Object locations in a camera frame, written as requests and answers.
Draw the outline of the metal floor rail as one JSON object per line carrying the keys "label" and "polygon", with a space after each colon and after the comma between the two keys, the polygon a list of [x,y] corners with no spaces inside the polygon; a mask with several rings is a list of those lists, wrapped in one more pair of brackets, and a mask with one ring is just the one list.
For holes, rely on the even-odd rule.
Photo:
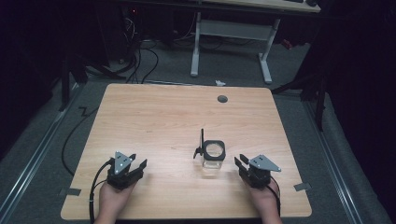
{"label": "metal floor rail", "polygon": [[313,106],[310,103],[303,103],[303,107],[319,140],[320,148],[322,150],[322,154],[324,157],[324,163],[327,166],[333,185],[337,192],[338,198],[340,199],[340,202],[344,207],[349,223],[363,224],[361,214],[353,200],[350,189],[343,177],[343,174],[332,154],[326,136],[323,133],[323,131],[321,131],[318,128],[318,125],[316,124],[315,111]]}
{"label": "metal floor rail", "polygon": [[52,98],[22,132],[17,142],[0,162],[0,224],[7,224],[50,150],[55,134],[71,106],[84,88],[74,84],[71,98],[61,105],[61,97]]}

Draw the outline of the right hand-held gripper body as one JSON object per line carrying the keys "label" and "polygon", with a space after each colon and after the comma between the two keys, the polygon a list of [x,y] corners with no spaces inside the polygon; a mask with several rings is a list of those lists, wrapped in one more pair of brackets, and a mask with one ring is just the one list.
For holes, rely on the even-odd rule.
{"label": "right hand-held gripper body", "polygon": [[271,173],[280,172],[281,168],[263,154],[249,159],[247,177],[242,178],[254,189],[263,189],[271,182]]}

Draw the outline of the white-legged desk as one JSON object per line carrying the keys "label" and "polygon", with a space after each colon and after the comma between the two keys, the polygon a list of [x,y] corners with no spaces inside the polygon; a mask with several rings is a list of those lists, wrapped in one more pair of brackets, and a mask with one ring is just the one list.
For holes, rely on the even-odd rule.
{"label": "white-legged desk", "polygon": [[[258,54],[262,76],[266,84],[273,82],[267,57],[276,37],[282,17],[316,17],[321,8],[309,3],[311,0],[119,0],[125,4],[141,7],[170,7],[171,9],[193,10],[196,12],[194,48],[191,58],[191,76],[199,75],[200,40],[203,35],[231,37],[265,41],[266,46]],[[203,12],[228,13],[236,17],[271,17],[270,24],[253,24],[244,21],[224,19],[203,19]]]}

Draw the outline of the black stand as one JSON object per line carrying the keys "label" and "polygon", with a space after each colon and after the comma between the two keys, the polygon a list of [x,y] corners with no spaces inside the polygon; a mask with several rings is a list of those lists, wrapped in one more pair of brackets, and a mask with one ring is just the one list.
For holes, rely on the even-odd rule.
{"label": "black stand", "polygon": [[65,111],[66,107],[71,104],[71,88],[70,77],[73,77],[77,84],[86,84],[88,75],[86,67],[90,66],[97,70],[100,74],[112,79],[123,79],[116,72],[110,71],[99,63],[95,63],[86,57],[78,54],[67,54],[62,62],[62,105],[61,111]]}
{"label": "black stand", "polygon": [[280,94],[286,90],[301,90],[300,99],[304,101],[316,101],[316,110],[314,114],[315,124],[322,132],[322,118],[325,109],[325,92],[327,78],[322,73],[315,73],[304,77],[297,77],[293,81],[271,90],[272,94]]}

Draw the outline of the clear jar with black lid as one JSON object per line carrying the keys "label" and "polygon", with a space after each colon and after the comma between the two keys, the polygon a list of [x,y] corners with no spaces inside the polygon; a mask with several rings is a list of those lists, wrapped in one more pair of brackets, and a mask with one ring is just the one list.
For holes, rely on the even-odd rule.
{"label": "clear jar with black lid", "polygon": [[193,157],[202,157],[202,166],[206,169],[220,169],[225,157],[226,147],[220,140],[205,140],[205,130],[200,132],[200,145],[195,149]]}

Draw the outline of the person's right hand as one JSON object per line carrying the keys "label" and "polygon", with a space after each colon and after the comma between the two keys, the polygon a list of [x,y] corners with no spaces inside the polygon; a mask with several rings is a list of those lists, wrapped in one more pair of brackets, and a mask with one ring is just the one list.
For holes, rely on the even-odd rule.
{"label": "person's right hand", "polygon": [[246,184],[247,190],[250,194],[260,217],[280,217],[277,199],[280,195],[278,184],[274,179],[264,189],[254,189],[249,184]]}

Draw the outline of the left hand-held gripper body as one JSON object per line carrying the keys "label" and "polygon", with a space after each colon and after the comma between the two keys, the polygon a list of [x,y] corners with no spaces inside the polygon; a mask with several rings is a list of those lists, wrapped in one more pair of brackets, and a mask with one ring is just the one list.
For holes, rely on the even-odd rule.
{"label": "left hand-held gripper body", "polygon": [[139,178],[133,177],[130,167],[133,161],[129,156],[119,151],[115,152],[115,157],[110,161],[110,168],[107,171],[106,182],[113,188],[123,190],[130,187]]}

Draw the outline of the person's left hand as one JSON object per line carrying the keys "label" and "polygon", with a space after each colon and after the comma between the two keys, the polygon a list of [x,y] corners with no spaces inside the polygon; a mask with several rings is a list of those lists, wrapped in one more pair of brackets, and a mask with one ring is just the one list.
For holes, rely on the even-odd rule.
{"label": "person's left hand", "polygon": [[134,190],[135,184],[130,187],[119,190],[111,187],[109,184],[104,183],[100,188],[99,195],[99,212],[98,217],[116,217],[118,218],[121,211],[124,209],[130,195]]}

